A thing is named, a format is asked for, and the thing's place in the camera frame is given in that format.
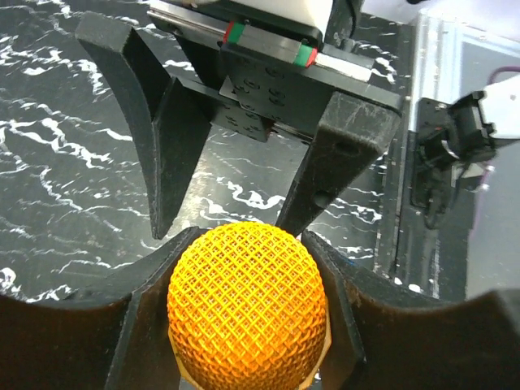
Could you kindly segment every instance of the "mounting holes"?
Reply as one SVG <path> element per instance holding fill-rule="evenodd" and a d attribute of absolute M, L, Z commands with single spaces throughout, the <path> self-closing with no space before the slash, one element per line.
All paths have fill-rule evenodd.
<path fill-rule="evenodd" d="M 285 93 L 283 93 L 282 91 L 279 91 L 278 89 L 269 88 L 269 93 L 272 95 L 273 98 L 276 98 L 276 99 L 285 98 Z"/>
<path fill-rule="evenodd" d="M 234 85 L 234 87 L 235 87 L 236 91 L 239 91 L 242 93 L 249 93 L 249 91 L 247 89 L 245 89 L 242 85 Z"/>
<path fill-rule="evenodd" d="M 260 85 L 258 85 L 257 83 L 255 83 L 254 81 L 252 81 L 250 79 L 245 79 L 244 84 L 245 84 L 245 86 L 250 87 L 251 89 L 260 89 Z"/>
<path fill-rule="evenodd" d="M 320 209 L 326 209 L 332 203 L 334 197 L 327 191 L 318 191 L 313 196 L 314 204 Z"/>
<path fill-rule="evenodd" d="M 283 107 L 285 106 L 285 103 L 281 100 L 277 99 L 276 97 L 269 97 L 269 102 L 273 103 L 275 106 Z"/>
<path fill-rule="evenodd" d="M 273 79 L 283 79 L 285 77 L 283 73 L 274 69 L 273 67 L 266 67 L 266 73 Z"/>
<path fill-rule="evenodd" d="M 232 116 L 226 115 L 227 122 L 231 124 L 232 126 L 236 127 L 238 126 L 238 123 L 235 121 L 235 119 Z"/>
<path fill-rule="evenodd" d="M 348 157 L 354 157 L 359 154 L 359 148 L 353 144 L 349 144 L 346 142 L 338 142 L 334 146 L 338 152 Z"/>

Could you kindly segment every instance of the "black holder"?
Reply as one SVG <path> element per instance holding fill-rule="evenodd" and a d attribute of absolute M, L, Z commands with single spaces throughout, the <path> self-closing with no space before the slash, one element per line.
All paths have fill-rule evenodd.
<path fill-rule="evenodd" d="M 295 68 L 232 43 L 218 52 L 184 40 L 202 84 L 170 77 L 121 21 L 86 13 L 76 37 L 128 122 L 158 239 L 180 210 L 211 124 L 265 142 L 283 122 L 312 139 L 277 221 L 294 235 L 384 153 L 399 125 L 399 95 L 321 67 Z M 219 94 L 222 70 L 238 101 Z"/>
<path fill-rule="evenodd" d="M 186 229 L 62 301 L 0 296 L 0 383 L 10 390 L 178 390 L 167 287 L 181 254 L 204 232 Z M 520 290 L 448 305 L 350 263 L 312 232 L 301 242 L 329 302 L 323 390 L 520 386 Z"/>

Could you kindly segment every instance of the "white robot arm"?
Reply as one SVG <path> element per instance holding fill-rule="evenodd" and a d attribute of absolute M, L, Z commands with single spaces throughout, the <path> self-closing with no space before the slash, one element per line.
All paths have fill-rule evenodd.
<path fill-rule="evenodd" d="M 487 86 L 480 101 L 484 121 L 494 124 L 496 140 L 520 139 L 520 76 Z"/>
<path fill-rule="evenodd" d="M 202 5 L 218 0 L 179 0 L 184 5 Z M 310 27 L 325 36 L 331 17 L 332 0 L 233 0 L 236 4 L 255 8 Z"/>

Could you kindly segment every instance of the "marble surface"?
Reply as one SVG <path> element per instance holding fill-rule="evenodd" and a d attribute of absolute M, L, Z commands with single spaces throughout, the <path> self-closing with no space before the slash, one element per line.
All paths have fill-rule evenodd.
<path fill-rule="evenodd" d="M 26 0 L 0 6 L 0 293 L 59 299 L 157 249 L 145 184 L 117 102 L 74 38 L 85 11 L 130 23 L 172 73 L 195 77 L 144 0 Z M 399 24 L 364 17 L 356 51 L 394 91 Z M 274 223 L 306 146 L 213 128 L 169 237 L 193 225 Z M 311 225 L 345 256 L 374 260 L 384 159 Z"/>

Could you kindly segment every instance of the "mesh grille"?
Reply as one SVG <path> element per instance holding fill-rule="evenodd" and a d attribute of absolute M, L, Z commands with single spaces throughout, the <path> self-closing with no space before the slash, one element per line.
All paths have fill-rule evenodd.
<path fill-rule="evenodd" d="M 177 357 L 205 390 L 294 390 L 323 350 L 327 299 L 314 259 L 264 223 L 232 223 L 183 253 L 168 292 Z"/>

